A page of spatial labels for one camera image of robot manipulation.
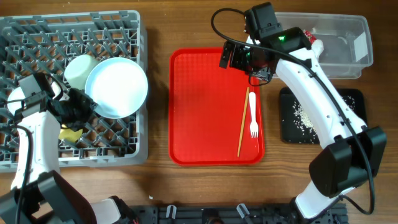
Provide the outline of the small light green saucer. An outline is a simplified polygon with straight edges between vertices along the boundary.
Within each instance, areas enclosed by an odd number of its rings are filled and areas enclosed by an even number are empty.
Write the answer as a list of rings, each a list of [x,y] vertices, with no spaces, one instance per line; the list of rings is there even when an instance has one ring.
[[[61,89],[60,89],[60,87],[59,87],[59,85],[58,85],[57,83],[55,83],[54,81],[52,81],[52,82],[50,83],[50,86],[52,87],[52,90],[54,91],[55,96],[57,96],[59,93],[62,94],[62,97],[61,97],[61,99],[60,99],[61,101],[63,101],[63,100],[68,100],[68,99],[69,99],[69,96],[68,96],[66,93],[64,93],[63,91],[61,91]],[[23,94],[23,91],[22,91],[21,87],[17,87],[16,89],[12,90],[12,92],[11,92],[11,94],[9,95],[7,101],[12,101],[12,100],[23,100],[23,99],[25,99],[25,96],[24,96],[24,94]],[[8,103],[8,104],[7,104],[7,108],[8,108],[8,110],[10,111],[10,113],[11,113],[12,115],[15,115],[15,112],[16,112],[19,108],[21,108],[21,102],[18,101],[18,102]]]

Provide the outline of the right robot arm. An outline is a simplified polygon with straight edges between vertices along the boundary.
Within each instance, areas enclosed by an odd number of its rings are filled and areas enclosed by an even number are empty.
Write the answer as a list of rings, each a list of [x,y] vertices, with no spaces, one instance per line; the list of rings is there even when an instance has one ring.
[[[314,222],[363,184],[369,185],[369,205],[374,207],[385,132],[369,128],[326,77],[318,62],[321,40],[299,27],[283,29],[269,2],[244,11],[243,17],[250,42],[226,37],[220,67],[244,71],[261,85],[277,75],[306,112],[322,147],[309,165],[310,183],[292,199],[290,219]]]

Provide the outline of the yellow plastic cup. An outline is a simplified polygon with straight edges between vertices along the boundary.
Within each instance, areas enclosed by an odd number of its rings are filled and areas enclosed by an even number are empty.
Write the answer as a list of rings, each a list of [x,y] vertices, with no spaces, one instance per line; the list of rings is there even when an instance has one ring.
[[[70,142],[76,142],[80,139],[83,134],[83,130],[79,129],[78,131],[73,131],[72,129],[68,129],[64,124],[61,126],[60,134],[58,135],[59,140],[67,140]]]

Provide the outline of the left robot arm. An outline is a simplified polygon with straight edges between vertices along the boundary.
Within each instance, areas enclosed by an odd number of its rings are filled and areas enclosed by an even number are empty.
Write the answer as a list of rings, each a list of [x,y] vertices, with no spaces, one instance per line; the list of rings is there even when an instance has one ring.
[[[11,191],[1,197],[5,223],[139,223],[138,215],[117,196],[90,204],[60,174],[58,136],[62,125],[77,131],[96,106],[72,88],[68,100],[55,94],[46,73],[18,80],[24,94],[14,124],[2,132],[19,133],[19,155]]]

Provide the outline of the light green bowl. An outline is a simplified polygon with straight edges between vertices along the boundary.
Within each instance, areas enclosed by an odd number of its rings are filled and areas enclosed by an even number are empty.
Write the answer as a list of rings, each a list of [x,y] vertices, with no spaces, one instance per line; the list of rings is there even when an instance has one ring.
[[[83,90],[88,75],[100,62],[90,55],[80,55],[66,67],[64,77],[72,88]]]

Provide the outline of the red sauce packet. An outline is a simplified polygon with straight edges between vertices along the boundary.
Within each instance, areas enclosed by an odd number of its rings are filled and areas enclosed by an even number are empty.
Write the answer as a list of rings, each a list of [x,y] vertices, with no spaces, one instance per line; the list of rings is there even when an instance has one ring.
[[[303,30],[303,33],[305,34],[305,36],[307,37],[307,39],[311,44],[313,44],[317,40],[317,38],[308,30]]]

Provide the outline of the large light blue plate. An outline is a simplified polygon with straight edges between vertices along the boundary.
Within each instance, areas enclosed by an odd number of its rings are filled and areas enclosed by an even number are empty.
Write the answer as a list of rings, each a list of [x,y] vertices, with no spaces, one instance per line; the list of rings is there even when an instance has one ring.
[[[95,113],[109,119],[125,118],[138,111],[148,89],[144,69],[121,57],[100,62],[85,83],[85,93],[96,103]]]

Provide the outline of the pile of rice waste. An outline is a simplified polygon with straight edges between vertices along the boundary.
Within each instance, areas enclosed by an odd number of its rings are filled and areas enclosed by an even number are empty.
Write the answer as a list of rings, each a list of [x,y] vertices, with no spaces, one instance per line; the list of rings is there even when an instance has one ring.
[[[315,139],[317,137],[317,132],[315,131],[314,125],[298,100],[294,99],[292,108],[294,109],[294,125],[302,132],[302,135],[307,133],[310,139]]]

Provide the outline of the white napkin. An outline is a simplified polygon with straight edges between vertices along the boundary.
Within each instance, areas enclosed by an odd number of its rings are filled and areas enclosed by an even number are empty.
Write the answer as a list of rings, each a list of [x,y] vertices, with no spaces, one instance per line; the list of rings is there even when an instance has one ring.
[[[315,57],[318,60],[320,58],[320,55],[324,51],[323,42],[319,39],[314,40],[312,43],[312,50],[314,51]]]

